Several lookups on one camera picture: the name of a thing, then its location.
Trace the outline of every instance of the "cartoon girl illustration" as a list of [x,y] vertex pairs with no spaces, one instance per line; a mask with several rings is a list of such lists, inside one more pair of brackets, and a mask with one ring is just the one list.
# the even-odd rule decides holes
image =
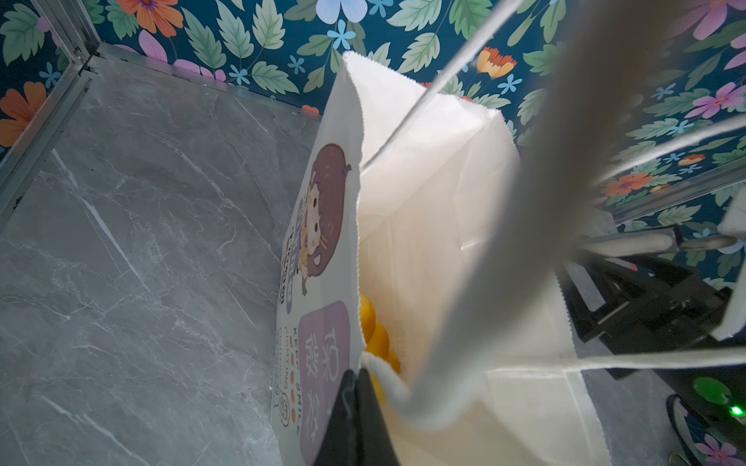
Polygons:
[[336,144],[326,144],[311,167],[306,194],[306,212],[301,225],[302,290],[306,294],[308,277],[318,277],[331,260],[342,231],[345,205],[345,181],[351,170],[345,153]]

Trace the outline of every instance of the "paper bag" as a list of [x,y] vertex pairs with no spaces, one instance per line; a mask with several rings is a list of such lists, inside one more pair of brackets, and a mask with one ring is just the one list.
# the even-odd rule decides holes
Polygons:
[[[313,464],[342,373],[359,369],[365,347],[359,292],[373,302],[401,360],[401,376],[411,383],[479,257],[494,212],[507,201],[518,155],[502,115],[452,95],[437,95],[361,176],[360,166],[424,91],[365,57],[343,56],[283,243],[272,426],[286,466]],[[504,342],[503,355],[574,356],[556,282],[547,290],[536,295],[559,297],[537,300],[548,320],[520,329],[522,335]],[[418,432],[383,402],[403,465],[464,459],[476,465],[562,464],[555,457],[574,465],[608,464],[582,377],[569,382],[554,374],[546,392],[521,375],[496,384],[485,370],[479,400],[444,432]],[[560,385],[566,389],[558,391]],[[527,404],[522,386],[533,390],[531,397],[562,404],[552,411],[536,403],[548,415],[541,438],[526,429],[520,409],[502,403],[505,396]],[[535,408],[526,410],[531,423],[542,422]],[[560,421],[580,429],[569,432]],[[550,447],[544,446],[547,432]]]

